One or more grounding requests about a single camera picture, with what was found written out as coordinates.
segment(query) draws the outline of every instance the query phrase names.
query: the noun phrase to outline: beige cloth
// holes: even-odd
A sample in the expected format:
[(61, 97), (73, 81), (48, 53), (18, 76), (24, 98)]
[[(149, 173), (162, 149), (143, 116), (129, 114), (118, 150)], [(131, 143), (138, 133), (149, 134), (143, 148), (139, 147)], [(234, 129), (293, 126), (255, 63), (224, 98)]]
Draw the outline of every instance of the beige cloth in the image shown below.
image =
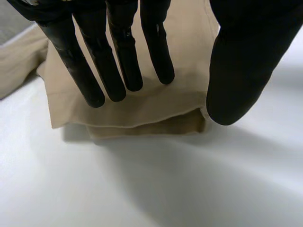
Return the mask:
[[(105, 105), (98, 109), (86, 104), (50, 44), (46, 62), (39, 67), (38, 74), (45, 81), (52, 127), (67, 123), (84, 124), (94, 138), (202, 132), (205, 122), (200, 109), (205, 106), (210, 56), (218, 24), (207, 0), (191, 0), (191, 4), (174, 0), (165, 28), (176, 73), (173, 83), (165, 86), (158, 81), (137, 12), (132, 30), (143, 75), (143, 89), (128, 92), (126, 99), (119, 103), (107, 99)], [(32, 35), (43, 36), (38, 30), (34, 30)], [(76, 35), (104, 90), (78, 27)], [(113, 46), (108, 29), (107, 36)]]

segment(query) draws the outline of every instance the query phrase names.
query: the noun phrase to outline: white table surface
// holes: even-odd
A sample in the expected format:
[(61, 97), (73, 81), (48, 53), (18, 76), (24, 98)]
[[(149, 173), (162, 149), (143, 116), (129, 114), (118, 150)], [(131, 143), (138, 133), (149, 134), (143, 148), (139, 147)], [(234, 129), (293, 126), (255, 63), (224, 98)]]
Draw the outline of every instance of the white table surface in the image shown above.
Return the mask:
[(36, 78), (0, 102), (0, 227), (302, 227), (303, 29), (252, 110), (186, 137), (51, 129)]

